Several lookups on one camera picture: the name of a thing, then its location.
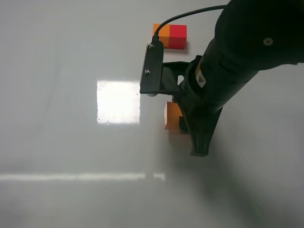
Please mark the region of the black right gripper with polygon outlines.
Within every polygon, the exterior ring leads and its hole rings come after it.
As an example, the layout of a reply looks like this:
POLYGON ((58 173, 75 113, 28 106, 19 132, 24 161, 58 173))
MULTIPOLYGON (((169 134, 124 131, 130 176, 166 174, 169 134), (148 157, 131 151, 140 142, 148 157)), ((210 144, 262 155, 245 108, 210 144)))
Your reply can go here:
POLYGON ((182 112, 182 131, 190 134, 192 156, 205 157, 223 105, 237 92, 238 65, 223 55, 197 56, 178 61, 174 70, 183 75, 181 94, 174 101, 182 112))

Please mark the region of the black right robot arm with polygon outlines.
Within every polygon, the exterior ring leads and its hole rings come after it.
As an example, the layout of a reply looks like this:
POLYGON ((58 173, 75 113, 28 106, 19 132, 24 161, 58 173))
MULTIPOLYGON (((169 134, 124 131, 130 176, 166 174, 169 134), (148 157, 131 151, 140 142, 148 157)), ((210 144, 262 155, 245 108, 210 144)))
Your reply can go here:
POLYGON ((186 70, 175 98, 192 140, 206 156, 223 106, 259 71, 304 61, 301 0, 232 0, 205 53, 186 70))

